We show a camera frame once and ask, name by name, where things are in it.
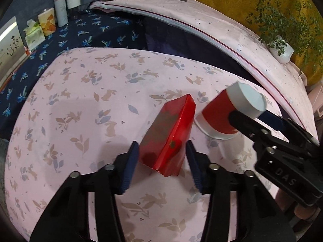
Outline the white tall tube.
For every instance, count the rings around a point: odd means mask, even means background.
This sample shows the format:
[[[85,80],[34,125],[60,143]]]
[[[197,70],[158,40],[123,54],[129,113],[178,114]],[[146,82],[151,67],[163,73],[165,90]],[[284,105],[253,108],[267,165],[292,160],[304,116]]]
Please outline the white tall tube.
[[[54,0],[54,6],[58,26],[62,27],[68,24],[66,0]]]

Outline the green tissue pack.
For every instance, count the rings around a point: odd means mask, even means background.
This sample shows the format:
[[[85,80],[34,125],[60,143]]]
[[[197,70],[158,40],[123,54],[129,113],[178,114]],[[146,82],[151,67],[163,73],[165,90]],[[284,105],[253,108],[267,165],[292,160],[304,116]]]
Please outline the green tissue pack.
[[[29,19],[26,24],[27,27],[24,28],[25,41],[29,51],[33,51],[37,46],[45,41],[45,36],[39,23]]]

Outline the red paper box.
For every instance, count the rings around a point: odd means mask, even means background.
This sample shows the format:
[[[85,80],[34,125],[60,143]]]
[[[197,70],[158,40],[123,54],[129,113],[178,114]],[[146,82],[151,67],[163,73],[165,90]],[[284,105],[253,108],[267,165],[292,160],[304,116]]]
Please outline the red paper box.
[[[190,94],[163,105],[140,143],[139,161],[142,164],[164,177],[179,175],[195,107]]]

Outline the red white paper cup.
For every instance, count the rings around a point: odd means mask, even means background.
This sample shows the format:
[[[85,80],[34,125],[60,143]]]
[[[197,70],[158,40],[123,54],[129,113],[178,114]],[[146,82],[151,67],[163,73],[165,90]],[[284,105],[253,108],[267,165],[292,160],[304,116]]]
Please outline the red white paper cup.
[[[255,119],[266,111],[265,96],[250,85],[235,82],[222,90],[201,112],[194,122],[207,136],[219,140],[229,140],[238,134],[230,125],[228,117],[233,111],[239,111]]]

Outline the navy floral cloth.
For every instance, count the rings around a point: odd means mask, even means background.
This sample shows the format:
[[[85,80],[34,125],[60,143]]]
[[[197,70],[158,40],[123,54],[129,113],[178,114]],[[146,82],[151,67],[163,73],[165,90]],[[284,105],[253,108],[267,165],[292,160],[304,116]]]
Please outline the navy floral cloth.
[[[22,105],[49,65],[74,48],[129,48],[145,50],[145,21],[141,16],[91,10],[58,28],[31,52],[1,89],[1,138],[9,138]]]

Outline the pink dotted cloth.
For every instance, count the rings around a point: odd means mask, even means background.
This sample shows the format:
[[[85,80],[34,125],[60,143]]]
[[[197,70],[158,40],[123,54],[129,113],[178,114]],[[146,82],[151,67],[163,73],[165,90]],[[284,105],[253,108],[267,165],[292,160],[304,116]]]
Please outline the pink dotted cloth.
[[[280,63],[247,27],[196,0],[95,1],[90,8],[157,19],[207,41],[247,70],[288,115],[316,137],[313,108],[293,63]]]

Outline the pink rabbit print tablecloth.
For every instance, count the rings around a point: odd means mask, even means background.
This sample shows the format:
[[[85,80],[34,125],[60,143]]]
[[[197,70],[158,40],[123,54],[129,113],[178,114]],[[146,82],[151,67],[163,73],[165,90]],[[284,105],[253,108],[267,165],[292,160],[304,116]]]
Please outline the pink rabbit print tablecloth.
[[[15,123],[5,169],[11,222],[29,239],[70,172],[92,173],[140,142],[164,103],[191,95],[201,111],[239,81],[178,56],[131,49],[74,49],[57,57]],[[117,197],[127,241],[199,241],[209,197],[187,163],[164,177],[142,164]]]

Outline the green plant white pot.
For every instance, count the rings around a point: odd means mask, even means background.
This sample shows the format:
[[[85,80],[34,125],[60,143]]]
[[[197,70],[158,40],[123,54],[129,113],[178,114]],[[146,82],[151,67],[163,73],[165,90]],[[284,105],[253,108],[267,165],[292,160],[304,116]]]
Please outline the green plant white pot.
[[[259,41],[265,44],[279,63],[286,64],[293,55],[304,65],[322,66],[322,17],[308,0],[258,0],[246,16],[255,24]]]

